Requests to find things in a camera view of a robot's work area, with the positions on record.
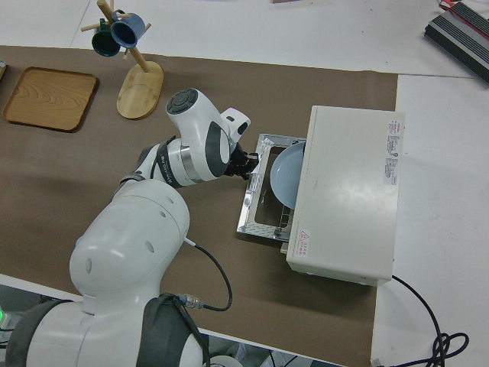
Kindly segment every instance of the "mug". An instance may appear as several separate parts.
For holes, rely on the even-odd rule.
[[[125,14],[122,10],[112,13],[112,24],[110,31],[114,41],[124,48],[133,48],[146,31],[144,21],[136,14],[130,13],[128,17],[117,18],[117,13]]]
[[[116,55],[121,47],[112,38],[110,27],[105,23],[105,19],[100,19],[100,27],[95,29],[92,37],[92,46],[97,54],[105,57]]]

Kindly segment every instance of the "brown rectangular tray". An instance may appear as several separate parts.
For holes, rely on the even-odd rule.
[[[3,116],[16,124],[74,132],[83,121],[97,84],[91,74],[28,67]]]

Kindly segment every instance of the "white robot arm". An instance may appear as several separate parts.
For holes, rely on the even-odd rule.
[[[250,120],[234,109],[219,114],[196,89],[177,93],[167,113],[182,137],[143,151],[76,242],[70,275],[83,302],[35,307],[11,335],[8,367],[200,367],[202,356],[209,363],[183,308],[202,304],[160,296],[161,278],[189,230],[175,189],[222,176],[235,151],[241,163],[234,173],[246,177],[255,157],[238,140]]]

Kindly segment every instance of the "white tabletop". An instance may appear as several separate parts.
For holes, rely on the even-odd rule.
[[[489,18],[488,1],[465,3]],[[115,5],[152,24],[138,43],[143,53],[402,74],[397,110],[406,113],[406,132],[394,274],[425,297],[442,331],[471,337],[448,365],[487,364],[487,84],[424,38],[424,27],[442,13],[436,0]],[[2,2],[0,44],[90,48],[90,32],[79,28],[101,16],[94,0]],[[5,276],[0,282],[36,291],[35,284]],[[434,338],[412,294],[394,281],[379,287],[373,358],[393,365],[429,356]]]

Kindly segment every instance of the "green mug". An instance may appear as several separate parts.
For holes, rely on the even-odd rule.
[[[115,56],[121,50],[121,46],[112,37],[110,25],[105,23],[104,18],[100,19],[100,27],[95,29],[92,46],[97,54],[105,57]]]

